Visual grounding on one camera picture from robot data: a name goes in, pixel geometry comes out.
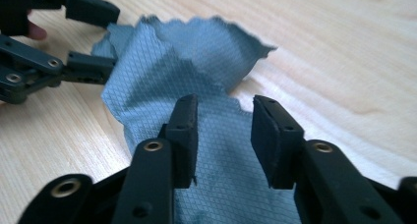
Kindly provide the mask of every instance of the robotic hand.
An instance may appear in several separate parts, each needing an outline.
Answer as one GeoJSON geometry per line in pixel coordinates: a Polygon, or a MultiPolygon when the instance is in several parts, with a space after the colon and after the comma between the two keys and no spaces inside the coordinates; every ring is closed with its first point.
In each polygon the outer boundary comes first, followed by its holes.
{"type": "Polygon", "coordinates": [[[33,49],[9,35],[33,39],[46,31],[28,20],[30,10],[66,7],[66,18],[106,28],[116,23],[120,10],[103,0],[0,0],[0,100],[23,103],[28,94],[61,81],[105,84],[114,59],[70,52],[65,66],[58,58],[33,49]]]}

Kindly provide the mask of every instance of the screw hole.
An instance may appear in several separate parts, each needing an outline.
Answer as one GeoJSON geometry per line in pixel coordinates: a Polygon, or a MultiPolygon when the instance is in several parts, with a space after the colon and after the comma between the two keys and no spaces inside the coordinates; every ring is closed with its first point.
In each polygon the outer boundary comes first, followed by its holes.
{"type": "Polygon", "coordinates": [[[149,152],[154,152],[154,151],[162,149],[162,143],[158,141],[149,142],[145,144],[144,149],[149,152]]]}
{"type": "Polygon", "coordinates": [[[56,61],[56,60],[54,60],[54,59],[51,59],[51,60],[48,61],[48,65],[50,67],[58,67],[59,66],[59,62],[56,61]]]}
{"type": "Polygon", "coordinates": [[[148,202],[143,202],[139,206],[136,206],[133,209],[132,214],[135,217],[144,218],[150,215],[151,210],[152,210],[152,205],[150,205],[150,203],[148,202]]]}
{"type": "Polygon", "coordinates": [[[361,206],[360,210],[363,214],[368,216],[371,219],[378,220],[381,218],[381,214],[373,207],[370,206],[361,206]]]}
{"type": "Polygon", "coordinates": [[[55,186],[51,191],[51,195],[54,197],[70,196],[75,193],[80,186],[81,182],[78,179],[71,178],[55,186]]]}
{"type": "Polygon", "coordinates": [[[333,152],[333,149],[330,147],[330,145],[325,143],[315,143],[314,147],[319,152],[333,152]]]}
{"type": "Polygon", "coordinates": [[[21,76],[16,75],[16,74],[10,74],[10,75],[6,76],[6,79],[9,82],[12,82],[12,83],[15,83],[15,84],[22,80],[21,76]]]}

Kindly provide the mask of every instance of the black plastic part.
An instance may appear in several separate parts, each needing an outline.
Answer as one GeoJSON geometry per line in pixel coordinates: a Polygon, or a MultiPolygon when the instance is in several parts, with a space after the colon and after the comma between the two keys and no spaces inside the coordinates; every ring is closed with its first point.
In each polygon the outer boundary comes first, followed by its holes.
{"type": "Polygon", "coordinates": [[[172,148],[168,140],[141,142],[123,184],[112,223],[173,223],[172,148]]]}
{"type": "Polygon", "coordinates": [[[0,17],[0,33],[5,35],[28,35],[28,11],[0,10],[0,17]]]}
{"type": "Polygon", "coordinates": [[[89,201],[91,212],[84,218],[85,220],[100,224],[111,222],[128,169],[125,168],[94,184],[89,201]]]}
{"type": "Polygon", "coordinates": [[[72,83],[105,84],[110,78],[116,61],[72,51],[68,54],[63,80],[72,83]]]}
{"type": "Polygon", "coordinates": [[[0,100],[18,104],[30,93],[61,82],[58,58],[0,34],[0,100]]]}
{"type": "Polygon", "coordinates": [[[119,8],[103,0],[67,0],[66,18],[106,28],[117,23],[119,8]]]}
{"type": "Polygon", "coordinates": [[[67,7],[66,18],[106,28],[116,23],[120,10],[103,0],[0,0],[0,30],[5,35],[29,33],[28,10],[59,10],[67,7]]]}
{"type": "Polygon", "coordinates": [[[403,178],[397,191],[372,180],[369,180],[369,182],[404,223],[416,223],[417,177],[403,178]]]}
{"type": "Polygon", "coordinates": [[[307,141],[300,162],[295,202],[303,223],[401,223],[334,144],[307,141]]]}
{"type": "Polygon", "coordinates": [[[173,146],[175,188],[189,188],[195,178],[198,150],[197,106],[195,94],[178,99],[165,128],[165,137],[173,146]]]}
{"type": "Polygon", "coordinates": [[[301,150],[304,131],[275,100],[256,95],[251,142],[270,187],[292,189],[294,156],[301,150]]]}
{"type": "Polygon", "coordinates": [[[72,174],[55,179],[33,199],[20,224],[86,223],[81,219],[92,188],[91,178],[72,174]]]}

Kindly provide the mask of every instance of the blue fabric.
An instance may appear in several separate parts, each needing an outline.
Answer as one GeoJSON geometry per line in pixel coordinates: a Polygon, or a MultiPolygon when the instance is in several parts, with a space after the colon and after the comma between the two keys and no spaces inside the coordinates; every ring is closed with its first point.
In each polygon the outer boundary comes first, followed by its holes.
{"type": "Polygon", "coordinates": [[[227,92],[272,50],[220,18],[110,26],[93,54],[117,57],[102,94],[133,152],[175,101],[199,98],[198,185],[176,190],[176,223],[299,223],[292,191],[268,188],[250,142],[252,114],[227,92]]]}

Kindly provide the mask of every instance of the wooden surface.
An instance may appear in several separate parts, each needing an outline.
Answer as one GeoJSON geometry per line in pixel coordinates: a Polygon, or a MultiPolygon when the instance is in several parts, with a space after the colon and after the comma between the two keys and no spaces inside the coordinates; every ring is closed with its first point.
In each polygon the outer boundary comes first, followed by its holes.
{"type": "MultiPolygon", "coordinates": [[[[221,16],[278,47],[232,92],[251,110],[254,94],[277,99],[307,139],[337,144],[360,171],[395,187],[417,176],[415,0],[109,0],[119,24],[221,16]]],[[[66,58],[89,53],[105,31],[33,12],[48,31],[19,40],[66,58]]],[[[100,100],[102,86],[47,88],[22,105],[0,106],[0,223],[15,223],[51,180],[85,173],[96,181],[127,166],[123,128],[100,100]]]]}

